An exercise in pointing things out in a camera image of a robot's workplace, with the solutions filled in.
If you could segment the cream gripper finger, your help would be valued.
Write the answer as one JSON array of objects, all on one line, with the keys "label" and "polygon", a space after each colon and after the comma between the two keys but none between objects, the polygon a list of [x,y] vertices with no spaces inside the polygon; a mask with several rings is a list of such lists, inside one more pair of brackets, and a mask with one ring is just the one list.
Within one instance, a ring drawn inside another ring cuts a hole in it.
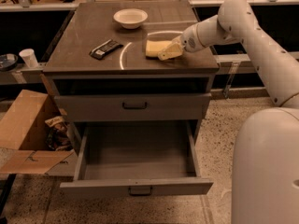
[{"label": "cream gripper finger", "polygon": [[158,53],[158,58],[161,61],[169,60],[180,56],[182,53],[180,52],[172,52],[171,51],[171,44],[168,45],[165,49]]}]

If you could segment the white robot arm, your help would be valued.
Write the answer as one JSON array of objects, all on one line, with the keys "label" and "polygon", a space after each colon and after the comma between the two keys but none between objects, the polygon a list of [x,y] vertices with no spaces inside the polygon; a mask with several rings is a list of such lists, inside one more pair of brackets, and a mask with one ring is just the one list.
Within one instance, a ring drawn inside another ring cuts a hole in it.
[{"label": "white robot arm", "polygon": [[260,27],[249,3],[225,0],[158,58],[237,42],[275,106],[251,115],[235,139],[232,224],[299,224],[299,62]]}]

